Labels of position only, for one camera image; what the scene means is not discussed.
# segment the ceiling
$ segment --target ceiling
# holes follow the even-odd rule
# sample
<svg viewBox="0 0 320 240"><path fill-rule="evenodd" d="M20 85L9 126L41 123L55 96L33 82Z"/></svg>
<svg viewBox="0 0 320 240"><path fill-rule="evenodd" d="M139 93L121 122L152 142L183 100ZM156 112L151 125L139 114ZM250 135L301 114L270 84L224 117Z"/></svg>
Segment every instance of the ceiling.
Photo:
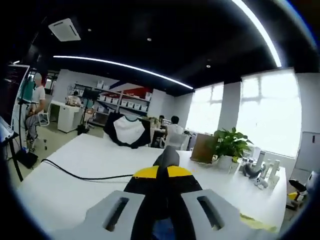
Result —
<svg viewBox="0 0 320 240"><path fill-rule="evenodd" d="M312 9L303 0L291 3L303 14L318 40L316 1L310 1ZM70 1L48 9L33 44L49 56L49 69L108 77L180 96L192 90L122 66L51 56L114 61L173 78L195 89L238 82L243 75L276 68L264 39L231 0L126 2ZM317 51L275 1L244 2L270 35L283 67L294 67L297 72L319 70ZM49 30L49 24L65 18L77 23L80 41L60 42Z"/></svg>

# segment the computer monitor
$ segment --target computer monitor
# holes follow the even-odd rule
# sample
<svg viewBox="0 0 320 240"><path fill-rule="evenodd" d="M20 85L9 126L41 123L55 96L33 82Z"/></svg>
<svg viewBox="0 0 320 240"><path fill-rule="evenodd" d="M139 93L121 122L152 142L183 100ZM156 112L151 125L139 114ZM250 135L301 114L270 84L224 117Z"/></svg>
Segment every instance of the computer monitor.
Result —
<svg viewBox="0 0 320 240"><path fill-rule="evenodd" d="M169 119L163 119L162 123L161 123L161 126L166 127L166 126L168 126L170 124L171 124L171 121Z"/></svg>
<svg viewBox="0 0 320 240"><path fill-rule="evenodd" d="M23 79L27 76L30 66L28 65L9 65L6 69L4 80L0 85L0 123L5 128L12 127L12 116L14 106L18 99L18 93Z"/></svg>

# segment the white table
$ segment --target white table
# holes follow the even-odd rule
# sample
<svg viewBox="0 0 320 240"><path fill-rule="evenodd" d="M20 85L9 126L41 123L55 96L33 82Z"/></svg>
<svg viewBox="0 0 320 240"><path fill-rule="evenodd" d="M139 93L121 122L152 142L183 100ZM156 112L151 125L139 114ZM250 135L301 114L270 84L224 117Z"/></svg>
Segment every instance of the white table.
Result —
<svg viewBox="0 0 320 240"><path fill-rule="evenodd" d="M101 178L133 174L152 166L163 149L117 146L110 140L82 134L48 157L82 177ZM278 172L275 189L260 190L240 173L228 175L210 165L190 161L191 152L178 151L180 166L192 171L203 189L212 189L240 212L280 229L286 206L285 169ZM114 190L123 190L130 177L83 181L48 163L41 163L18 188L18 196L46 232L72 228L85 219L89 208Z"/></svg>
<svg viewBox="0 0 320 240"><path fill-rule="evenodd" d="M51 105L60 107L58 116L58 130L69 133L77 129L83 116L83 109L77 106L69 106L63 102L52 100Z"/></svg>

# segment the man in white shirt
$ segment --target man in white shirt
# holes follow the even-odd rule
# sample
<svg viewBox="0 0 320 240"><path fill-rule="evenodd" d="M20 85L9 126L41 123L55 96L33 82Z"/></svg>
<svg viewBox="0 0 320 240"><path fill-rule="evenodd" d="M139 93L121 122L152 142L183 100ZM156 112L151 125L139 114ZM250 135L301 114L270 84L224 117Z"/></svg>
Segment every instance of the man in white shirt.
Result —
<svg viewBox="0 0 320 240"><path fill-rule="evenodd" d="M66 104L70 106L80 107L81 100L78 97L78 95L79 95L78 91L74 91L73 95L67 97Z"/></svg>
<svg viewBox="0 0 320 240"><path fill-rule="evenodd" d="M178 123L179 123L179 117L172 116L171 117L171 124L166 126L165 136L173 134L173 133L174 134L183 134L184 129L182 126L179 126Z"/></svg>
<svg viewBox="0 0 320 240"><path fill-rule="evenodd" d="M32 104L29 108L28 114L25 119L25 126L28 130L27 139L32 143L37 138L36 126L39 126L38 114L44 112L46 104L45 87L42 85L42 76L40 73L34 75L34 82L36 89L32 94Z"/></svg>

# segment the office chair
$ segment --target office chair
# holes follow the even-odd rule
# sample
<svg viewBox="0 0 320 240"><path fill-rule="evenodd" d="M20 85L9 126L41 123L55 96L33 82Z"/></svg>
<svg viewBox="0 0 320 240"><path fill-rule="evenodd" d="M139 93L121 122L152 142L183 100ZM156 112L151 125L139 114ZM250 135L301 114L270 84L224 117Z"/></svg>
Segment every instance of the office chair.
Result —
<svg viewBox="0 0 320 240"><path fill-rule="evenodd" d="M51 101L48 104L48 108L47 108L46 112L42 112L42 113L38 113L37 114L37 118L38 118L40 127L46 127L46 126L48 126L50 124L50 111L51 111ZM37 138L31 144L31 149L30 149L31 152L35 151L35 144L36 144L37 140L40 141L40 142L43 142L44 150L48 149L48 147L47 147L47 139L37 136Z"/></svg>
<svg viewBox="0 0 320 240"><path fill-rule="evenodd" d="M291 201L291 205L286 205L286 208L291 210L297 210L303 204L305 198L309 194L313 193L313 191L315 190L317 179L319 177L320 174L318 172L312 171L304 185L296 179L290 179L289 183L291 186L295 188L296 192L289 194L289 197L294 196L294 199Z"/></svg>
<svg viewBox="0 0 320 240"><path fill-rule="evenodd" d="M164 146L164 148L166 148L166 146L172 146L176 150L186 150L189 138L189 135L171 133L166 136L166 139L163 137L160 139L160 146Z"/></svg>

